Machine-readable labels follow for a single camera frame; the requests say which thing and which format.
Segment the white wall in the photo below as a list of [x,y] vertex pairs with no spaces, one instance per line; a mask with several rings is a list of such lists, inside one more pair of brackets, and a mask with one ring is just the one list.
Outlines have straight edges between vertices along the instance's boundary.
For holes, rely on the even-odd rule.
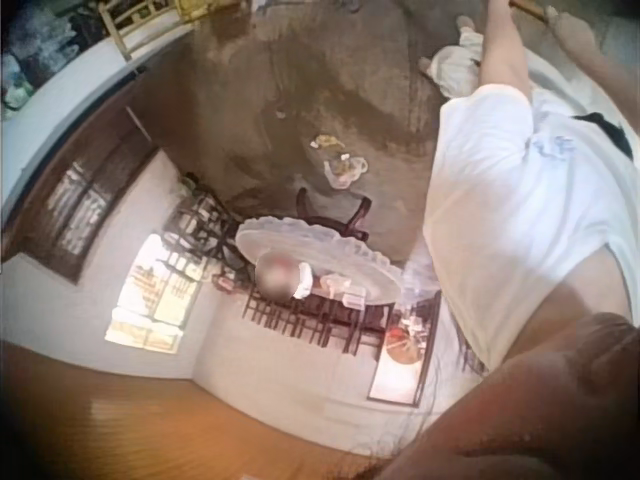
[[[126,37],[129,46],[178,20],[168,12]],[[192,29],[183,25],[137,50],[127,63],[113,39],[83,52],[44,84],[13,117],[2,122],[2,212],[13,207],[43,157],[82,112],[163,46]]]
[[96,239],[78,285],[25,255],[3,265],[2,336],[43,355],[113,373],[190,378],[215,297],[203,285],[177,354],[104,340],[140,247],[178,201],[177,170],[160,152],[121,200]]
[[383,455],[471,389],[478,378],[457,365],[457,340],[443,307],[420,408],[368,401],[373,349],[357,357],[322,349],[243,319],[246,296],[225,296],[213,312],[194,380],[231,406],[272,427],[329,447]]

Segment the concrete floor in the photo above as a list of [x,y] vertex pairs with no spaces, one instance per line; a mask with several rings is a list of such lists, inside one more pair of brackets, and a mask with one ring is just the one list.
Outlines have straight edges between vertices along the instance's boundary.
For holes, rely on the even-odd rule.
[[[242,216],[293,215],[301,186],[319,214],[339,219],[369,196],[369,245],[402,266],[422,226],[444,103],[417,60],[457,41],[458,15],[484,25],[485,2],[367,0],[355,14],[301,3],[205,19],[148,65],[134,111],[181,170]],[[604,37],[608,4],[553,3]],[[542,34],[527,21],[535,46]],[[319,133],[369,162],[348,191],[330,187],[326,154],[309,147]]]

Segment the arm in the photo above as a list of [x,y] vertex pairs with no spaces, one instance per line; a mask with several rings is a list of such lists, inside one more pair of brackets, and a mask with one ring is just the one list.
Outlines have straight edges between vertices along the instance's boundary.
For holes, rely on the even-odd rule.
[[607,58],[598,48],[589,25],[568,13],[546,11],[549,27],[575,64],[596,82],[640,135],[640,75]]
[[531,99],[525,50],[508,0],[489,0],[483,51],[480,86],[509,85]]

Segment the white shirt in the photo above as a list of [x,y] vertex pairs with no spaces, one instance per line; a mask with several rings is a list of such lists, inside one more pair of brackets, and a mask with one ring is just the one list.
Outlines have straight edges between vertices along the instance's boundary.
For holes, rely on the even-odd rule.
[[448,102],[424,234],[442,291],[497,368],[535,309],[604,245],[638,325],[638,172],[596,125],[487,85]]

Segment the hand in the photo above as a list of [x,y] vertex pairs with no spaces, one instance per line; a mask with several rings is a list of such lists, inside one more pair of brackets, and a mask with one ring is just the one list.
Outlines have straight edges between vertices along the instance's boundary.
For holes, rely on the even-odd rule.
[[547,24],[565,53],[576,63],[600,53],[596,36],[587,22],[568,13],[558,13],[553,7],[545,9]]

